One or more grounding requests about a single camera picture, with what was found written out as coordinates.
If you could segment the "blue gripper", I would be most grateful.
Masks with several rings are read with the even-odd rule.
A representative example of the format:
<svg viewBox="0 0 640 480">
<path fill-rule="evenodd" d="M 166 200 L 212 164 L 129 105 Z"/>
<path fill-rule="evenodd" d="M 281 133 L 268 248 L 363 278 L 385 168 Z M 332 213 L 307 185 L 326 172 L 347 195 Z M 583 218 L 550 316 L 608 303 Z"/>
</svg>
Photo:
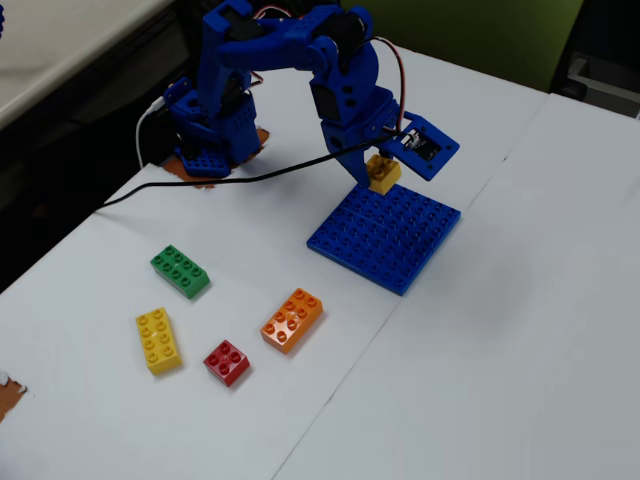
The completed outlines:
<svg viewBox="0 0 640 480">
<path fill-rule="evenodd" d="M 393 92 L 378 85 L 376 73 L 317 73 L 310 87 L 327 148 L 361 187 L 368 187 L 364 153 L 375 144 L 369 140 L 396 127 L 399 104 Z M 391 144 L 378 146 L 378 154 L 400 159 Z"/>
</svg>

